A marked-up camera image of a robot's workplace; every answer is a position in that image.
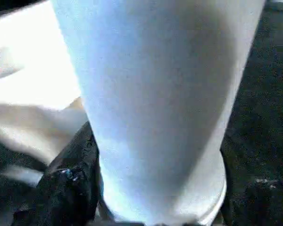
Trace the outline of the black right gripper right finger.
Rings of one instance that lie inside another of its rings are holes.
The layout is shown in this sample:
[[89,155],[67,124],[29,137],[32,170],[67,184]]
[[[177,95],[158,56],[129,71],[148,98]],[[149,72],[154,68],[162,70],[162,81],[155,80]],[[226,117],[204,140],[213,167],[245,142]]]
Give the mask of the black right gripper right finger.
[[221,149],[227,191],[221,208],[228,226],[283,226],[283,181],[259,177],[244,160]]

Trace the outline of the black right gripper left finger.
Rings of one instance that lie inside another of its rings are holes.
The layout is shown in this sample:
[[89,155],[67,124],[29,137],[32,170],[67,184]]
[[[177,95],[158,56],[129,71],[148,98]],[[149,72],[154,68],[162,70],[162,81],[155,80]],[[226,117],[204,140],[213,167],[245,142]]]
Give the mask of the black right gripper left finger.
[[85,123],[44,172],[37,186],[38,226],[84,226],[98,202],[98,147]]

